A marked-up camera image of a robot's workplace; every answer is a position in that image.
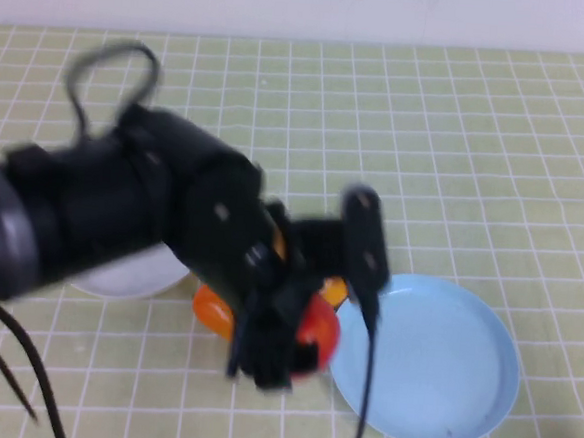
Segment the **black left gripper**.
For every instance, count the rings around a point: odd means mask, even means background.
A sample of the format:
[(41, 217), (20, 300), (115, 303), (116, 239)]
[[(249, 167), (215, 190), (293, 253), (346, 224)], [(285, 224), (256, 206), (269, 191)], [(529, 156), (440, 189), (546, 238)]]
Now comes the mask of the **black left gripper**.
[[(282, 203), (262, 199), (263, 182), (252, 163), (186, 160), (178, 256), (236, 318), (296, 329), (325, 279), (341, 274), (343, 225), (291, 219)], [(317, 371), (319, 345), (291, 329), (236, 329), (228, 377), (281, 391)]]

